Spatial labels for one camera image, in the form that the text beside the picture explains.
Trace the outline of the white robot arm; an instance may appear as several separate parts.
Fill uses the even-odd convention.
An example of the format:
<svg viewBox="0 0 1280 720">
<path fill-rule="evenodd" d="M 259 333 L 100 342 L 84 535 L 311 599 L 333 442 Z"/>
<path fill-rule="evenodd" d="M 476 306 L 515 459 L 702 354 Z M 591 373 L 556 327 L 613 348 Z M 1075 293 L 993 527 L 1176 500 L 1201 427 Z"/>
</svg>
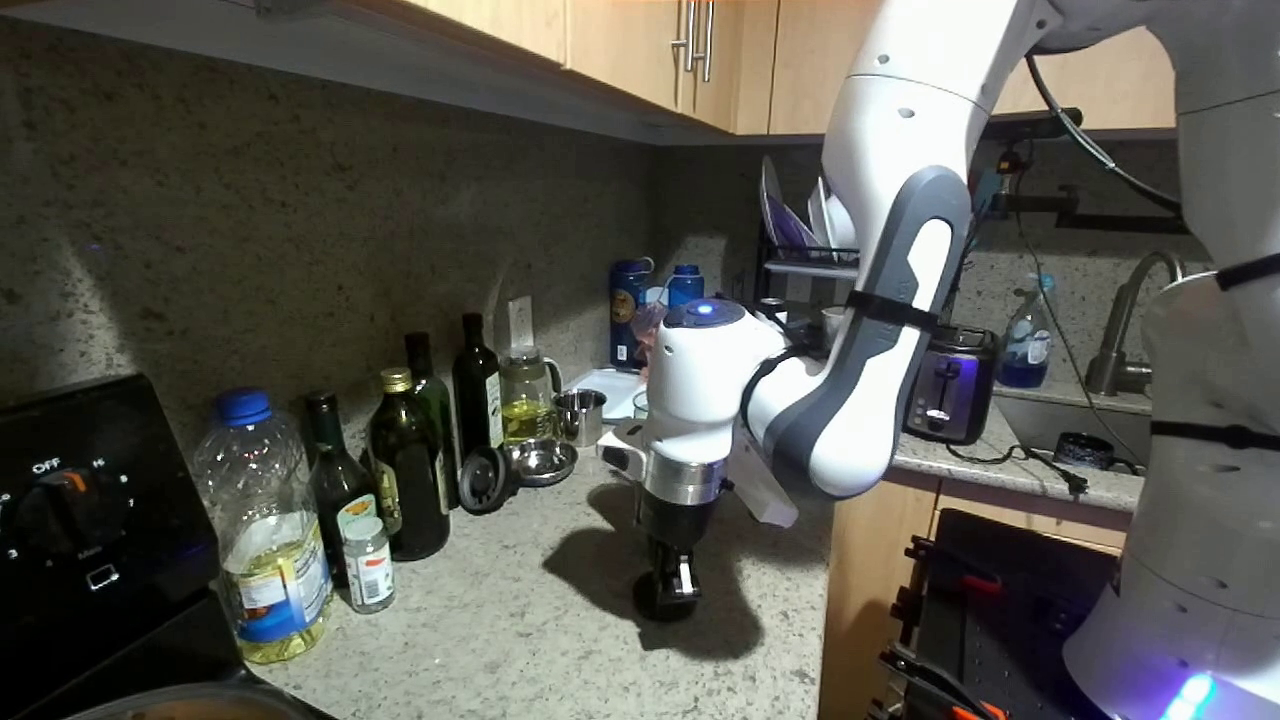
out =
<svg viewBox="0 0 1280 720">
<path fill-rule="evenodd" d="M 808 355 L 731 302 L 683 306 L 656 333 L 631 449 L 647 613 L 696 603 L 691 547 L 738 436 L 835 500 L 886 479 L 967 256 L 967 163 L 1011 65 L 1127 30 L 1173 60 L 1181 217 L 1208 263 L 1143 320 L 1150 479 L 1065 668 L 1116 720 L 1278 720 L 1280 0 L 886 0 L 823 137 L 823 179 L 861 242 L 834 348 Z"/>
</svg>

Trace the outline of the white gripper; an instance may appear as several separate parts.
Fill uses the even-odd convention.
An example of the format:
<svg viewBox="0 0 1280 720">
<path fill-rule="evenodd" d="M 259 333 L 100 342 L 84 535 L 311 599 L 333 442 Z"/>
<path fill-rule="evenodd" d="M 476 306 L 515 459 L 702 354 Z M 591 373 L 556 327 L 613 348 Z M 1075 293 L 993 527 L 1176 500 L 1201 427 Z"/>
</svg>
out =
<svg viewBox="0 0 1280 720">
<path fill-rule="evenodd" d="M 702 597 L 696 583 L 696 546 L 703 539 L 713 520 L 708 504 L 647 504 L 647 560 L 651 576 L 675 597 Z"/>
</svg>

